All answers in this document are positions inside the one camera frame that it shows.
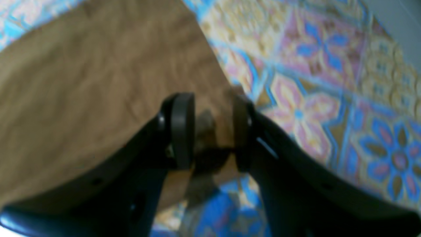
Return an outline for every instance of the tiled floor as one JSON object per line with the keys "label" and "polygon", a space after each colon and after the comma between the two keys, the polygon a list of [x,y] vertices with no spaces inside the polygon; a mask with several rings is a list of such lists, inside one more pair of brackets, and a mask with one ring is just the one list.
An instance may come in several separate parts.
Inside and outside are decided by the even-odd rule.
{"label": "tiled floor", "polygon": [[[0,0],[0,47],[79,0]],[[319,163],[421,210],[421,81],[359,0],[184,0],[227,78]],[[269,236],[250,178],[156,217],[152,236]]]}

